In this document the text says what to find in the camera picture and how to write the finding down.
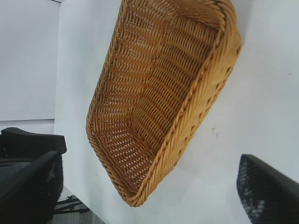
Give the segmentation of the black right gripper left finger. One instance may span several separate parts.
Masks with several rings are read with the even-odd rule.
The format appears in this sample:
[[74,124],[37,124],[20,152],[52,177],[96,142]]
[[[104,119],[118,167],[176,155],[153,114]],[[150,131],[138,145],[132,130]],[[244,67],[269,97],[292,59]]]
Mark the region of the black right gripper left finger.
[[50,151],[0,182],[2,224],[46,224],[63,190],[62,156]]

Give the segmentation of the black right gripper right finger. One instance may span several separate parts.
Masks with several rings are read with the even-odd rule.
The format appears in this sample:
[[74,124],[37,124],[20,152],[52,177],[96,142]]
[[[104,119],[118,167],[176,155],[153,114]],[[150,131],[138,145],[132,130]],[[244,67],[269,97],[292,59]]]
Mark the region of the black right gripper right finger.
[[299,222],[299,184],[261,159],[241,155],[236,188],[252,224]]

